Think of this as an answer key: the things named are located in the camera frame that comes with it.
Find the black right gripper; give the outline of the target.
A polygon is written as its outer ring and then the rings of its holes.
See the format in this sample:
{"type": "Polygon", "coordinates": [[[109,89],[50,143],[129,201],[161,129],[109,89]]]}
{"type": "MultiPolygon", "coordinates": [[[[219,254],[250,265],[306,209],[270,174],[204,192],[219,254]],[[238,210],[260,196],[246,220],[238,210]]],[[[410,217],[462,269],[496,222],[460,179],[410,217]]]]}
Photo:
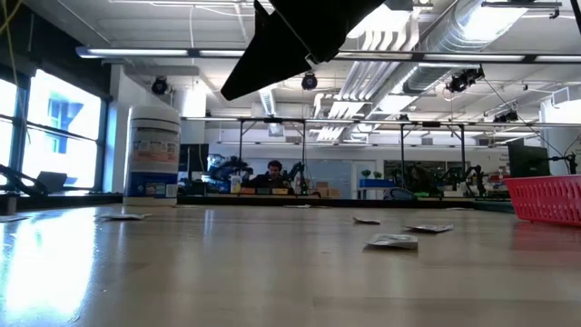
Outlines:
{"type": "Polygon", "coordinates": [[[253,0],[254,37],[221,89],[234,100],[328,62],[385,0],[253,0]]]}

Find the silver packet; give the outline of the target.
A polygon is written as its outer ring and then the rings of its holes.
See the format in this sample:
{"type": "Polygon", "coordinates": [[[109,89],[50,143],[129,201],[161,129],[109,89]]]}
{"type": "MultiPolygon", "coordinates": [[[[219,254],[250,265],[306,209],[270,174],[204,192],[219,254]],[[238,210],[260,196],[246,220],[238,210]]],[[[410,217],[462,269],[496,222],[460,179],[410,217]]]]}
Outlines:
{"type": "Polygon", "coordinates": [[[374,247],[389,247],[404,250],[416,250],[419,247],[419,239],[416,236],[406,234],[385,234],[378,233],[372,235],[366,245],[374,247]]]}
{"type": "Polygon", "coordinates": [[[444,233],[453,230],[454,225],[418,224],[409,225],[406,227],[406,229],[413,231],[414,233],[444,233]]]}

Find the overhead light bar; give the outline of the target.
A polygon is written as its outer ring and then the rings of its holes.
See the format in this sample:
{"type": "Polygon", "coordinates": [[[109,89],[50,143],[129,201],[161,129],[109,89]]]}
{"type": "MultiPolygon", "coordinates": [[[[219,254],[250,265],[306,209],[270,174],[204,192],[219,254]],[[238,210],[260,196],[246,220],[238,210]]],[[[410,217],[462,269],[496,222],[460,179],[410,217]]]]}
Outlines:
{"type": "MultiPolygon", "coordinates": [[[[76,53],[85,59],[96,58],[204,58],[239,59],[244,49],[211,48],[92,48],[79,46],[76,53]]],[[[418,51],[339,51],[335,61],[390,61],[415,63],[474,64],[581,64],[581,54],[526,53],[434,53],[418,51]]]]}
{"type": "Polygon", "coordinates": [[[304,119],[304,118],[283,118],[283,117],[183,117],[183,121],[195,122],[259,122],[265,124],[377,124],[377,125],[413,125],[421,127],[443,127],[443,126],[482,126],[482,127],[538,127],[538,128],[581,128],[581,124],[569,123],[491,123],[491,122],[469,122],[469,121],[400,121],[400,120],[355,120],[355,119],[304,119]]]}

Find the person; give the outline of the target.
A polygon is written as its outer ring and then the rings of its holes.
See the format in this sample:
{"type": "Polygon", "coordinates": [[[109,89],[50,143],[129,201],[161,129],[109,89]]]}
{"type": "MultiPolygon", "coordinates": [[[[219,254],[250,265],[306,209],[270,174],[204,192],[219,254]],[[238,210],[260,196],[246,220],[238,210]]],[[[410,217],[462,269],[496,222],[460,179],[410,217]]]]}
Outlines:
{"type": "Polygon", "coordinates": [[[255,178],[247,182],[247,186],[250,188],[287,188],[289,189],[291,185],[287,180],[282,177],[281,170],[282,164],[277,160],[268,162],[267,165],[268,172],[265,174],[257,175],[255,178]]]}

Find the black monitor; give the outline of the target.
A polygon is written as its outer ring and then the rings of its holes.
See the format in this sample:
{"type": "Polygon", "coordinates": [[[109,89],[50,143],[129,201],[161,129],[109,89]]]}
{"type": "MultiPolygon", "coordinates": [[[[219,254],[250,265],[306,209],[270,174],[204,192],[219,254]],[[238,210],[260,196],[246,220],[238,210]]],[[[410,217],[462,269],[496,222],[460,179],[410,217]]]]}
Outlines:
{"type": "Polygon", "coordinates": [[[550,175],[547,149],[544,147],[510,144],[509,169],[512,177],[538,177],[550,175]]]}
{"type": "Polygon", "coordinates": [[[180,172],[206,172],[208,170],[208,144],[182,144],[180,146],[180,172]]]}

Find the white wipes canister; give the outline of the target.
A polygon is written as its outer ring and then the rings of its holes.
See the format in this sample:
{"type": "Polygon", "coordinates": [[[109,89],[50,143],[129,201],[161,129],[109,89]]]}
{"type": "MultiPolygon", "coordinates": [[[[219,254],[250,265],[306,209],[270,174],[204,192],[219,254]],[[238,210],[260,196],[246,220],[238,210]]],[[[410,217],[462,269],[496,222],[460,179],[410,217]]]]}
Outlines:
{"type": "Polygon", "coordinates": [[[173,108],[137,105],[129,111],[123,204],[177,204],[181,119],[173,108]]]}

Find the large window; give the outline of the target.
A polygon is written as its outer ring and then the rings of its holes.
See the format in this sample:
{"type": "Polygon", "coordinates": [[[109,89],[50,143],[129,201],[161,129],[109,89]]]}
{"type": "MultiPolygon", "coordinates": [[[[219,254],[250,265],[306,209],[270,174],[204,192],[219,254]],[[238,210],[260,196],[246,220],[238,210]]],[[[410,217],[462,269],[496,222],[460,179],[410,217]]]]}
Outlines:
{"type": "Polygon", "coordinates": [[[93,189],[105,101],[42,69],[16,77],[0,73],[0,165],[46,184],[93,189]]]}

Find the black slanted bar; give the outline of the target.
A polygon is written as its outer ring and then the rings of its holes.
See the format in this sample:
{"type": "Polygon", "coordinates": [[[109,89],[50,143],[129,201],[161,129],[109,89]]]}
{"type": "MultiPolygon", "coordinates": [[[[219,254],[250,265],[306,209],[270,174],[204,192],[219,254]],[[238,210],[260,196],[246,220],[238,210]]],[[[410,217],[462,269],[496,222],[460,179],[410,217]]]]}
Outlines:
{"type": "Polygon", "coordinates": [[[3,175],[21,193],[29,196],[47,196],[49,194],[47,187],[42,182],[3,164],[0,164],[0,175],[3,175]]]}

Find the red plastic mesh basket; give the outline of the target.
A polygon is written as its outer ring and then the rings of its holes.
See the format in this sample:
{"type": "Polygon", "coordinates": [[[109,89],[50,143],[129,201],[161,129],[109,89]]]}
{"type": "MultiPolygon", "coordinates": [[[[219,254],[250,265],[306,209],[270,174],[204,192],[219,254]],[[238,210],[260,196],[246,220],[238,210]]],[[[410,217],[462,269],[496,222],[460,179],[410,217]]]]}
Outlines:
{"type": "Polygon", "coordinates": [[[517,218],[581,227],[581,174],[506,179],[517,218]]]}

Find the silver ventilation duct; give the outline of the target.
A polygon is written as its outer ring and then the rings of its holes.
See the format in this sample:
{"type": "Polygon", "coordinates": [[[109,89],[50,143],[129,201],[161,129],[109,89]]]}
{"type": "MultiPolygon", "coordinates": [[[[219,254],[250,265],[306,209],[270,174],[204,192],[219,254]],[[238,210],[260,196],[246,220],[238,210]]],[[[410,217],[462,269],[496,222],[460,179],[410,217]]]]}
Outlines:
{"type": "MultiPolygon", "coordinates": [[[[527,12],[525,7],[505,7],[509,0],[458,0],[432,32],[420,43],[425,52],[480,52],[527,12]]],[[[404,94],[421,94],[433,87],[450,68],[408,63],[399,82],[404,94]]]]}

